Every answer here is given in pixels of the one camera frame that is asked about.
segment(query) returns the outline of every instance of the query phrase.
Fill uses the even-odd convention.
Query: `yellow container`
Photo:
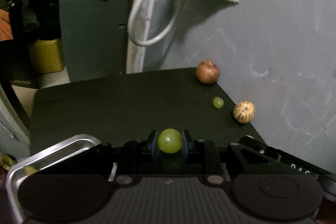
[[[64,60],[61,39],[37,40],[28,45],[31,63],[36,73],[62,71]]]

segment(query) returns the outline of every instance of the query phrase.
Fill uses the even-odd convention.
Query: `onion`
[[[249,101],[241,101],[233,109],[233,117],[237,122],[248,123],[251,122],[255,114],[255,107]]]
[[[5,188],[7,171],[0,166],[0,189]]]
[[[204,85],[216,84],[220,75],[219,68],[210,60],[203,60],[196,69],[196,78]]]

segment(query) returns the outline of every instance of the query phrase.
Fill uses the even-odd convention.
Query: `white cable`
[[[182,0],[176,0],[175,1],[175,5],[174,5],[174,13],[173,16],[169,22],[169,24],[166,26],[166,28],[157,36],[155,36],[152,39],[149,39],[147,41],[139,41],[136,39],[135,37],[135,33],[134,33],[134,21],[135,21],[135,17],[137,15],[137,13],[139,12],[140,8],[141,8],[141,4],[144,0],[136,0],[134,2],[134,5],[132,7],[131,13],[129,15],[128,18],[128,24],[127,24],[127,32],[128,32],[128,38],[137,46],[140,47],[147,47],[150,45],[153,45],[155,43],[157,43],[158,41],[162,40],[171,30],[171,28],[173,27],[176,18],[179,15],[179,12],[181,10],[182,7]]]

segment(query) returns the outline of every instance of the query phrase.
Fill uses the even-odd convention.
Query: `small round fruit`
[[[214,85],[217,83],[219,75],[221,74],[219,68],[210,60],[203,60],[196,69],[196,78],[201,84]]]
[[[213,106],[214,106],[215,108],[222,108],[223,105],[224,105],[224,101],[223,101],[223,99],[220,98],[220,97],[215,97],[215,98],[213,98],[213,100],[212,100],[212,104],[213,104]]]
[[[172,128],[165,129],[157,138],[157,146],[165,153],[176,153],[182,148],[183,140],[181,134]]]
[[[255,107],[249,101],[241,101],[233,109],[233,117],[237,122],[248,123],[251,122],[255,114]]]

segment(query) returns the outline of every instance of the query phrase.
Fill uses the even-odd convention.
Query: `circular pad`
[[[78,221],[97,212],[109,194],[100,175],[31,175],[18,189],[18,200],[32,218],[47,223]]]
[[[231,194],[249,213],[277,221],[307,217],[322,200],[322,189],[310,175],[239,175]]]

